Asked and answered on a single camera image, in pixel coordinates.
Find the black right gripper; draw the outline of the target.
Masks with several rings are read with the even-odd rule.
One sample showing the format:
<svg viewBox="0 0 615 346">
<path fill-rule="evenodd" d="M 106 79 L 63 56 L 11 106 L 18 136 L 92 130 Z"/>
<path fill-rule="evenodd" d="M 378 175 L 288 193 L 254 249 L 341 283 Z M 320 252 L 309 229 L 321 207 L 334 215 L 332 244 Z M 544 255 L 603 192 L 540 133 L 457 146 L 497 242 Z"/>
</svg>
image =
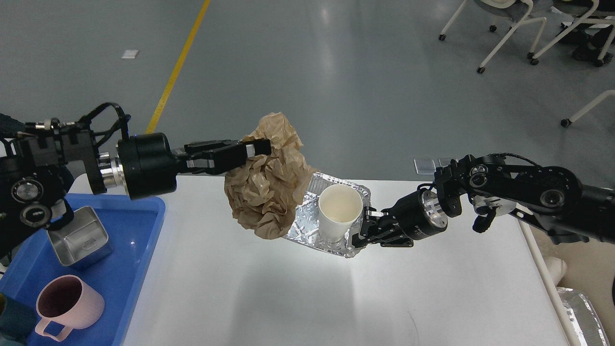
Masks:
<svg viewBox="0 0 615 346">
<path fill-rule="evenodd" d="M 397 223 L 378 226 L 395 217 Z M 365 206 L 363 208 L 364 225 L 358 234 L 352 235 L 351 244 L 355 248 L 367 245 L 381 247 L 413 247 L 414 240 L 428 238 L 444 232 L 448 226 L 448 217 L 444 213 L 437 194 L 425 188 L 397 200 L 391 207 L 382 211 Z"/>
</svg>

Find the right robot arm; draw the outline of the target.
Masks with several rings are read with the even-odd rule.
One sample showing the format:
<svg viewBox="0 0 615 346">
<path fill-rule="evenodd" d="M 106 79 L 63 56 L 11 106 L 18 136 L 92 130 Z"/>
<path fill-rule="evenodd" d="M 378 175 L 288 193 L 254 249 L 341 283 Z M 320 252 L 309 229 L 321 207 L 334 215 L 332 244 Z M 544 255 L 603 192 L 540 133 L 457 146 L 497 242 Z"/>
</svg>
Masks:
<svg viewBox="0 0 615 346">
<path fill-rule="evenodd" d="M 559 166 L 505 162 L 509 153 L 464 156 L 437 167 L 431 183 L 397 200 L 390 208 L 363 209 L 361 230 L 351 238 L 354 247 L 412 247 L 415 241 L 441 234 L 450 218 L 459 216 L 461 197 L 467 196 L 478 234 L 500 215 L 511 215 L 543 231 L 554 243 L 614 243 L 614 191 L 584 185 Z"/>
</svg>

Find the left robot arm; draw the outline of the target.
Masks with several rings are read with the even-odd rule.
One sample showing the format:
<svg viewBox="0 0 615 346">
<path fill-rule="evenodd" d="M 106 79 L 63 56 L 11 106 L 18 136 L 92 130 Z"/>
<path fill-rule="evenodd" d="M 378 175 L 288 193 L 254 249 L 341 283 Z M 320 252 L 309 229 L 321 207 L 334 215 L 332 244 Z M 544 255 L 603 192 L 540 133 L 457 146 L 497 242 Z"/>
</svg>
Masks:
<svg viewBox="0 0 615 346">
<path fill-rule="evenodd" d="M 220 175 L 250 158 L 270 155 L 267 139 L 212 140 L 172 150 L 160 132 L 133 136 L 130 115 L 105 102 L 75 122 L 51 118 L 1 132 L 1 256 L 40 229 L 57 231 L 74 219 L 66 199 L 67 164 L 81 162 L 93 194 L 122 186 L 130 199 L 176 190 L 181 173 Z"/>
</svg>

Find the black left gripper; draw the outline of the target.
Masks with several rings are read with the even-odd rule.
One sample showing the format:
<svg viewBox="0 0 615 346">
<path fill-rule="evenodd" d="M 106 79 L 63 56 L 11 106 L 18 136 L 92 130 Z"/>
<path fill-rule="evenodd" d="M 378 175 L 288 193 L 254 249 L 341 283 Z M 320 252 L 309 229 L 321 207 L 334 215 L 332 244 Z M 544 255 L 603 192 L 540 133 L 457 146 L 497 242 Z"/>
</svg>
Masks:
<svg viewBox="0 0 615 346">
<path fill-rule="evenodd" d="M 185 163 L 171 151 L 167 136 L 161 132 L 130 136 L 117 144 L 125 190 L 132 200 L 175 191 L 176 175 L 186 169 L 186 164 L 189 173 L 220 175 L 271 151 L 268 139 L 191 142 L 183 146 Z"/>
</svg>

